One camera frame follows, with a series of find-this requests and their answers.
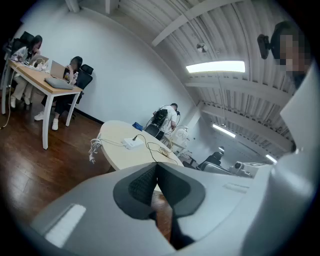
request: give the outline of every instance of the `bottle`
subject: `bottle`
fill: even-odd
[[[77,82],[77,78],[78,78],[78,72],[75,72],[75,74],[73,75],[73,78],[70,81],[70,84],[72,86]]]

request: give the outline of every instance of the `woman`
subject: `woman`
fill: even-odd
[[[64,70],[63,78],[67,81],[71,81],[74,77],[74,74],[76,72],[79,72],[80,67],[82,65],[82,58],[77,56],[74,57],[70,65],[67,65]],[[68,104],[72,103],[74,99],[74,95],[63,95],[63,96],[57,96],[54,97],[54,100],[56,101],[55,103],[55,116],[53,119],[53,124],[52,124],[52,130],[56,131],[58,130],[58,122],[59,122],[59,116],[66,110],[68,109]],[[41,102],[43,106],[46,106],[47,102],[47,96],[45,96]],[[44,119],[44,112],[41,111],[39,114],[37,114],[34,117],[34,120],[40,121]]]
[[[29,61],[35,54],[40,54],[40,47],[42,44],[42,37],[36,35],[30,42],[28,47],[22,47],[17,50],[11,57],[12,60]],[[16,99],[21,100],[22,94],[24,93],[25,104],[30,104],[30,97],[32,92],[32,85],[27,82],[20,75],[16,75],[14,80],[17,82],[14,93],[10,97],[10,105],[12,108],[16,107]]]

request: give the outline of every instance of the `wooden floor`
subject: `wooden floor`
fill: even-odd
[[[68,113],[65,112],[59,120],[59,129],[53,131],[52,109],[49,147],[43,149],[42,121],[34,121],[34,116],[43,110],[41,100],[42,96],[35,94],[31,106],[17,102],[7,127],[0,130],[1,188],[8,208],[27,223],[79,183],[114,171],[102,152],[96,155],[95,164],[89,162],[90,140],[97,137],[101,125],[78,113],[66,127]],[[0,126],[6,120],[7,115],[0,115]],[[162,194],[153,195],[151,206],[157,211],[159,230],[169,240],[171,207]]]

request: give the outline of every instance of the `ceiling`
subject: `ceiling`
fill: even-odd
[[[83,0],[80,5],[107,15],[106,2],[108,5],[110,1]],[[225,124],[241,137],[241,145],[254,151],[259,147],[260,155],[279,158],[290,151],[293,138],[280,111],[294,95],[295,87],[272,55],[261,59],[257,44],[259,34],[271,37],[277,23],[290,19],[276,3],[121,0],[108,16],[159,54],[196,104],[204,102],[202,116],[208,125]],[[199,52],[198,43],[204,43],[208,51]],[[243,60],[245,73],[188,74],[186,70],[188,65],[218,60]]]

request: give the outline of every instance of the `laptop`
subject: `laptop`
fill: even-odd
[[[47,57],[45,57],[45,56],[43,56],[41,54],[36,54],[30,59],[29,65],[33,66],[35,62],[39,64],[42,61],[44,61],[44,65],[46,65],[48,60],[49,60],[49,58],[47,58]]]
[[[50,75],[54,78],[64,79],[65,66],[60,65],[58,62],[52,61]]]

